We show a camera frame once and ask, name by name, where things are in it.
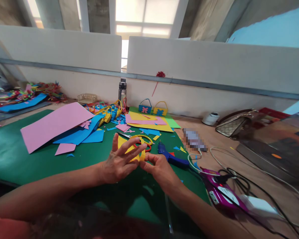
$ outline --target metal rail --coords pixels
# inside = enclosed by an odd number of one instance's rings
[[[55,65],[55,64],[30,62],[30,61],[10,60],[10,59],[3,59],[3,58],[0,58],[0,63],[39,67],[39,68],[54,69],[54,70],[84,72],[84,73],[98,74],[98,75],[117,76],[117,77],[125,77],[125,78],[139,79],[139,80],[158,81],[158,82],[169,83],[169,84],[172,83],[178,85],[186,85],[186,86],[202,87],[202,88],[209,88],[209,89],[216,89],[216,90],[224,90],[224,91],[232,91],[232,92],[239,92],[239,93],[299,100],[299,94],[271,91],[271,90],[261,90],[261,89],[239,87],[239,86],[222,85],[222,84],[200,82],[200,81],[191,81],[191,80],[183,80],[183,79],[175,79],[175,78],[167,78],[167,77],[156,77],[156,76],[149,76],[149,75],[123,73],[123,72],[107,71],[107,70],[97,70],[97,69],[84,68],[84,67],[64,66],[64,65]]]

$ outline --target table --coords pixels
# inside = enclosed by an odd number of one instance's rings
[[[116,130],[106,130],[115,126],[111,122],[101,126],[101,129],[105,129],[103,142],[80,144],[73,153],[75,157],[67,158],[66,154],[54,156],[58,144],[50,143],[28,154],[20,129],[51,112],[52,110],[43,110],[0,128],[0,181],[24,185],[54,174],[84,168],[108,158],[112,148],[112,139],[116,132]],[[131,129],[135,131],[131,135],[140,133],[137,128],[132,127]],[[183,146],[174,132],[161,132],[159,139],[165,142],[169,152],[174,151],[173,147],[175,146]],[[156,145],[152,146],[151,152],[157,154],[158,141],[154,142]],[[184,160],[187,159],[187,155],[182,151],[175,152],[176,157]],[[173,165],[172,168],[184,181],[185,186],[210,203],[205,186],[198,174]],[[117,184],[83,190],[72,200],[82,205],[94,205],[114,214],[135,217],[162,225],[168,224],[165,195],[152,175],[141,168],[137,168]],[[186,218],[187,215],[172,202],[169,207],[171,215],[173,215],[172,224],[175,230],[183,233],[194,231],[196,235],[201,234],[198,227],[189,218]]]
[[[9,123],[15,122],[19,119],[22,119],[24,117],[27,117],[29,115],[35,114],[37,112],[40,112],[45,109],[57,109],[63,104],[59,105],[50,105],[47,107],[44,107],[42,109],[34,110],[32,112],[25,113],[20,116],[16,116],[14,118],[10,118],[4,121],[1,121],[1,125],[7,125]],[[239,144],[237,141],[233,141],[215,131],[215,128],[204,125],[201,123],[200,119],[190,118],[190,117],[175,117],[173,116],[175,121],[182,127],[182,128],[194,128],[196,129],[205,144],[210,147],[222,147],[227,150],[231,150],[231,152],[238,157],[239,159],[250,163],[244,156],[242,156],[240,153],[238,153],[235,150],[232,150],[232,148],[236,148]],[[175,132],[182,138],[183,133],[181,129],[175,129]],[[253,180],[255,183],[263,187],[266,191],[270,192],[271,195],[276,199],[280,207],[285,211],[287,216],[289,216],[289,219],[292,222],[296,222],[299,224],[299,199],[294,195],[293,191],[290,190],[287,186],[285,187],[281,183],[277,182],[276,180],[272,179],[271,177],[257,171],[256,169],[253,169],[240,161],[236,160],[235,158],[232,158],[231,156],[228,156],[226,154],[223,154],[221,152],[214,151],[215,157],[217,157],[223,165],[226,167],[231,167],[241,173],[244,176],[247,176],[249,179]],[[197,164],[204,168],[209,168],[213,170],[219,170],[221,169],[221,166],[213,159],[210,152],[203,153],[203,158],[197,160]],[[241,192],[239,191],[239,188],[237,188],[231,180],[228,181],[228,184],[232,189],[235,190],[235,192],[239,195]],[[260,190],[258,190],[255,187],[252,187],[251,190],[258,195],[258,197],[265,199],[267,202],[269,202],[271,205],[273,205],[270,202],[270,199],[262,193]],[[239,227],[243,228],[244,230],[249,231],[252,235],[255,236],[255,238],[281,238],[276,235],[272,235],[269,232],[267,232],[262,227],[255,225],[254,223],[250,222],[249,220],[243,221],[240,220],[239,222],[236,220],[233,220],[233,223],[237,224]],[[287,223],[271,219],[268,221],[268,223],[272,226],[272,228],[276,231],[279,231],[280,233],[284,234],[288,238],[297,238],[297,236],[293,233],[293,231],[290,229]]]

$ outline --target orange sleeve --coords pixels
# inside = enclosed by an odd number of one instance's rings
[[[24,221],[0,218],[0,239],[30,238],[30,224]]]

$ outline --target white cable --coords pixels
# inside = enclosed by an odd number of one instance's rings
[[[208,175],[212,175],[212,176],[220,176],[220,175],[215,175],[215,174],[205,173],[205,172],[201,171],[200,169],[196,168],[196,167],[193,165],[193,163],[190,161],[190,160],[191,160],[190,156],[191,156],[191,155],[202,156],[202,152],[201,152],[200,150],[199,150],[198,152],[199,152],[199,154],[189,154],[189,155],[187,156],[187,160],[188,160],[189,164],[190,164],[194,169],[196,169],[198,172],[201,172],[201,173],[204,173],[204,174],[208,174]]]
[[[216,157],[213,155],[213,153],[212,153],[212,149],[214,149],[214,148],[219,148],[219,149],[222,149],[222,150],[227,151],[229,154],[228,154],[228,153],[225,153],[225,152],[223,152],[223,151],[218,150],[219,152],[222,152],[222,153],[224,153],[224,154],[227,154],[227,155],[229,155],[229,156],[232,156],[232,157],[238,159],[239,161],[243,162],[244,164],[247,164],[247,165],[250,166],[250,167],[253,167],[254,169],[257,169],[257,170],[259,170],[259,171],[262,171],[263,173],[266,173],[266,174],[268,174],[268,175],[274,177],[275,179],[277,179],[277,180],[279,180],[279,181],[285,183],[285,184],[288,185],[289,187],[291,187],[297,194],[299,194],[299,191],[298,191],[296,188],[294,188],[292,185],[290,185],[289,183],[283,181],[282,179],[280,179],[280,178],[278,178],[278,177],[276,177],[276,176],[274,176],[274,175],[272,175],[272,174],[270,174],[270,173],[268,173],[268,172],[266,172],[266,171],[264,171],[264,170],[262,170],[262,169],[260,169],[260,168],[257,168],[257,167],[255,167],[255,166],[253,166],[253,165],[251,165],[251,164],[248,164],[248,163],[242,161],[241,159],[237,158],[235,155],[233,155],[233,154],[232,154],[230,151],[228,151],[227,149],[224,149],[224,148],[221,148],[221,147],[211,147],[211,148],[209,149],[211,155],[212,155],[213,158],[217,161],[217,163],[219,163],[220,166],[222,166],[224,169],[226,169],[226,168],[225,168],[225,167],[224,167],[224,166],[217,160],[217,158],[216,158]],[[293,223],[293,222],[292,222],[292,224],[293,224],[294,226],[299,227],[299,225],[296,224],[296,223]]]

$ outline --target hand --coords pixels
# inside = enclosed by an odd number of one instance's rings
[[[153,175],[160,187],[168,195],[174,190],[183,186],[167,159],[162,154],[146,153],[145,161],[140,161],[140,167]]]
[[[139,162],[138,160],[130,161],[147,147],[146,144],[141,144],[139,147],[126,153],[133,144],[140,141],[140,138],[131,138],[118,149],[118,137],[118,133],[115,133],[109,158],[102,162],[100,176],[104,183],[116,183],[134,171]]]

